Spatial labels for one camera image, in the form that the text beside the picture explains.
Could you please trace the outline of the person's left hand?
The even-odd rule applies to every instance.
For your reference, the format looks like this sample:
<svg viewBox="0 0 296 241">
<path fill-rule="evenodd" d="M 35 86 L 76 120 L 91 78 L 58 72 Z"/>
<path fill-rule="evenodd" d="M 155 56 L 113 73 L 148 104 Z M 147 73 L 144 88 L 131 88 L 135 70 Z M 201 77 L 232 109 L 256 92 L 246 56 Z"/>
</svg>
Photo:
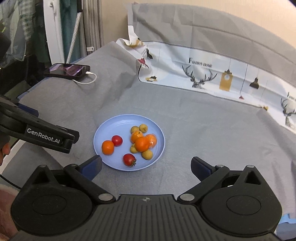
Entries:
<svg viewBox="0 0 296 241">
<path fill-rule="evenodd" d="M 0 150 L 0 166 L 3 164 L 4 156 L 9 155 L 11 152 L 10 143 L 6 143 Z"/>
</svg>

